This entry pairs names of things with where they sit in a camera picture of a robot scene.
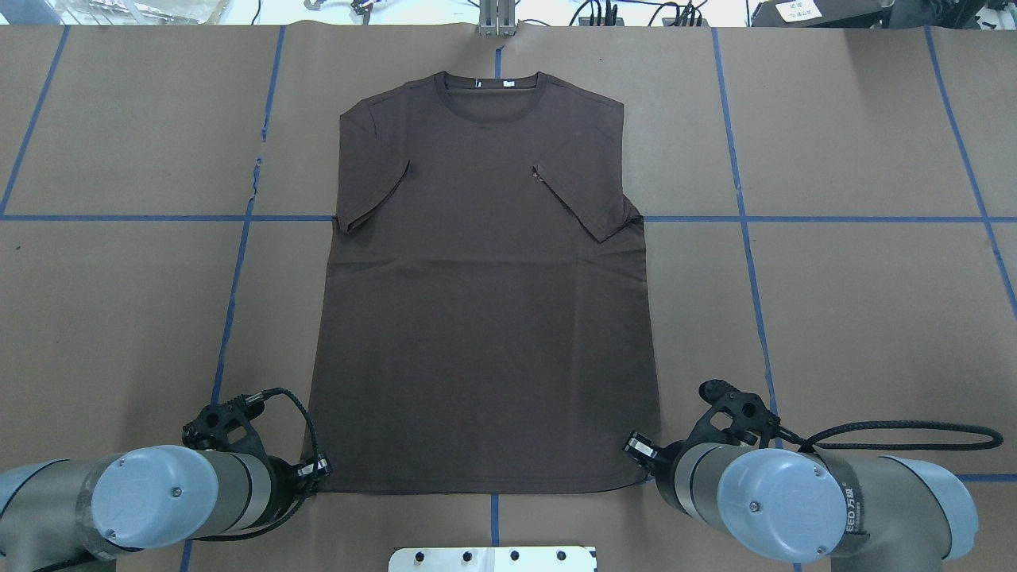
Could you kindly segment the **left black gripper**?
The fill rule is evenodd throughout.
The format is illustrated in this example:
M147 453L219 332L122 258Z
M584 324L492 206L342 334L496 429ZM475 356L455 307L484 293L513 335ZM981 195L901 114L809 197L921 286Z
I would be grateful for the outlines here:
M319 435L308 409L294 393L283 395L294 404L303 417L311 452L297 464L266 453L261 436L252 423L265 411L265 403L276 393L254 393L236 396L222 404L204 406L196 418L182 427L182 445L195 451L242 454L258 460L268 470L275 485L295 495L312 495L320 482L333 474L333 464L321 448Z

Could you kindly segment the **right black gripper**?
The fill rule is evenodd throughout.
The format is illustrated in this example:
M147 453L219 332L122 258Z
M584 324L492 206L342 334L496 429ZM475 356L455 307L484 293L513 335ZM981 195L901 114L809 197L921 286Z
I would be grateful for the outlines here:
M633 431L622 451L657 481L675 467L683 454L704 444L767 448L783 438L780 417L755 393L735 388L728 381L712 379L698 387L698 397L709 405L686 438L666 446L655 445L642 432Z

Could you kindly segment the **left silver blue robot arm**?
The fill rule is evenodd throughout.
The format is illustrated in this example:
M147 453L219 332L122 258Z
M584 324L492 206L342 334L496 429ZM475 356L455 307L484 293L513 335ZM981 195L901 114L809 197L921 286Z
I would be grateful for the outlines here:
M290 399L308 431L310 453L296 464L270 455L252 424L276 396ZM292 391L242 394L204 406L179 445L4 471L2 561L8 571L113 571L139 551L245 542L286 524L332 473Z

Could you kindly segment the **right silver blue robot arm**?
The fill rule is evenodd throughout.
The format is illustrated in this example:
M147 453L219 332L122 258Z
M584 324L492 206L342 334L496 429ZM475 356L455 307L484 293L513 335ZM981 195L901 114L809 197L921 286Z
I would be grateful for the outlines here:
M657 446L632 432L625 453L654 479L664 502L759 556L829 560L833 571L941 571L965 557L980 531L973 496L950 470L905 451L959 451L961 444L834 444L866 430L983 435L938 421L857 421L809 438L785 428L759 395L704 381L707 412L685 439Z

